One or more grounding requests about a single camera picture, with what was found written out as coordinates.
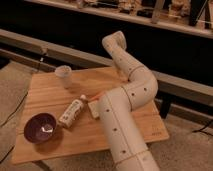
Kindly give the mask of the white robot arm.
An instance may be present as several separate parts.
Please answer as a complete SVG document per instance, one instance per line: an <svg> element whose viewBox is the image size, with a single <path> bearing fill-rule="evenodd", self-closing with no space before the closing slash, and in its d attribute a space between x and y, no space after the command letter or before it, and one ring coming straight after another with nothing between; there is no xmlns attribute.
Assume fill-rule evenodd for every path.
<svg viewBox="0 0 213 171"><path fill-rule="evenodd" d="M131 112L152 101L158 91L154 74L126 52L126 39L117 31L102 39L102 45L128 83L106 91L98 112L117 171L160 171Z"/></svg>

